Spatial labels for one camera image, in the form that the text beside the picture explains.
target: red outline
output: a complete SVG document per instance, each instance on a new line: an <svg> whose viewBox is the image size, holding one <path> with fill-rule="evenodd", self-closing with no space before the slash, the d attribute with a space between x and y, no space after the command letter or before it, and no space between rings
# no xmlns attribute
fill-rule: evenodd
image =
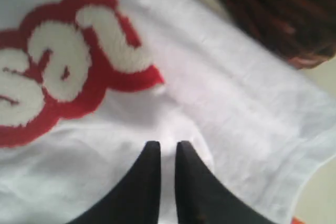
<svg viewBox="0 0 336 224"><path fill-rule="evenodd" d="M0 49L12 47L27 53L27 41L32 32L37 26L47 20L73 24L79 29L76 25L76 13L87 5L103 5L112 9L126 34L128 44L134 48L141 46L139 36L128 18L123 17L116 11L117 0L63 0L60 3L51 3L35 8L25 17L18 30L0 32ZM95 111L103 100L107 88L135 92L163 83L159 71L154 66L133 74L114 70L98 45L95 32L91 28L81 31L90 47L92 58L92 66L89 69L88 79L83 86L82 92L72 102L59 103L44 89L46 104L38 117L25 127L0 126L0 147L15 147L28 144L50 131L61 118L80 118ZM29 59L30 68L24 75L41 83L41 73L46 65L46 60L48 60L47 57L48 52L46 52L44 60L38 65L32 63L31 59Z"/></svg>

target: hair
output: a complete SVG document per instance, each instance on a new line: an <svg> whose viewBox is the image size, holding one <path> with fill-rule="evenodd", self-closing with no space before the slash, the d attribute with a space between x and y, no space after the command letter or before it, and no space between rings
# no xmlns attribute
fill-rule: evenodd
<svg viewBox="0 0 336 224"><path fill-rule="evenodd" d="M237 25L297 68L336 53L336 0L222 0Z"/></svg>

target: floor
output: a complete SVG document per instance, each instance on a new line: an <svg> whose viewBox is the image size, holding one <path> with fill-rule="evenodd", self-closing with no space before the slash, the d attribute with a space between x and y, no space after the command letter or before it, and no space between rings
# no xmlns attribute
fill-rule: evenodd
<svg viewBox="0 0 336 224"><path fill-rule="evenodd" d="M200 0L224 19L229 19L218 0ZM336 58L313 70L304 71L336 98ZM296 216L306 224L336 223L336 159L322 167L303 189L296 209Z"/></svg>

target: white t-shirt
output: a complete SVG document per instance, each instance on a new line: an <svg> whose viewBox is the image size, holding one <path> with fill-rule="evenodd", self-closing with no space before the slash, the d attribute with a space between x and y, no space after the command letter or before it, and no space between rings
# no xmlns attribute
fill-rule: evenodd
<svg viewBox="0 0 336 224"><path fill-rule="evenodd" d="M62 224L161 143L276 223L336 152L336 103L196 0L0 0L0 223Z"/></svg>

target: white fabric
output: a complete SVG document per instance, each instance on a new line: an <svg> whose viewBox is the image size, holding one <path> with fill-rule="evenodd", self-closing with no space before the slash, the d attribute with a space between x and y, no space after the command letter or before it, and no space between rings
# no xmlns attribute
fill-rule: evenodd
<svg viewBox="0 0 336 224"><path fill-rule="evenodd" d="M0 29L50 1L59 0L0 0ZM61 121L24 147L0 149L0 223L71 220L120 180L148 140L162 146L160 224L177 223L181 140L240 199L289 223L300 187L336 153L336 103L195 0L120 1L167 93L108 91L95 113Z"/></svg>

